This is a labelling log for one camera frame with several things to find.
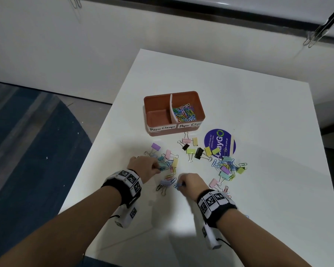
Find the white table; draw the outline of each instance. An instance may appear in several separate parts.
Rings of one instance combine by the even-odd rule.
[[[334,191],[307,83],[140,50],[61,211],[97,190],[129,157],[152,142],[179,154],[177,174],[218,177],[207,160],[188,163],[177,140],[183,134],[150,137],[143,98],[195,90],[205,121],[191,132],[204,142],[214,128],[232,133],[234,158],[248,163],[227,182],[240,210],[312,266],[334,266]],[[173,187],[155,191],[165,175],[144,185],[138,215],[128,229],[103,227],[86,255],[121,266],[241,266],[227,246],[206,250],[187,200]]]

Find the hand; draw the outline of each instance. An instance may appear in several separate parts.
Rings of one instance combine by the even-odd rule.
[[[146,183],[155,174],[161,173],[157,158],[148,156],[131,157],[127,168],[136,171],[143,183]]]
[[[207,184],[203,181],[203,179],[196,173],[187,173],[183,174],[179,180],[179,184],[183,184],[178,187],[178,190],[182,192],[185,197],[191,198],[193,201],[197,201],[200,193],[209,189]]]

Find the forearm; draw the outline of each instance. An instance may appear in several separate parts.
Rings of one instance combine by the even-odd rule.
[[[76,265],[120,202],[115,188],[100,188],[13,247],[0,267]]]
[[[310,266],[284,243],[236,209],[228,210],[217,226],[245,267]]]

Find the brown container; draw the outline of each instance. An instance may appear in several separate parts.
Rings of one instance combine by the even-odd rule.
[[[204,110],[196,91],[146,96],[145,103],[146,130],[151,136],[197,130],[205,119]],[[196,114],[196,121],[178,122],[172,108],[190,103]]]

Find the paper clamps label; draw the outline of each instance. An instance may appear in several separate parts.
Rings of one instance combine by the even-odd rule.
[[[185,128],[185,127],[198,127],[202,122],[193,122],[193,123],[180,123],[178,128]]]
[[[156,127],[147,126],[147,128],[148,128],[148,131],[150,131],[150,132],[159,132],[159,131],[163,131],[163,130],[176,128],[176,126],[177,126],[177,124],[175,123],[173,125],[156,126]]]

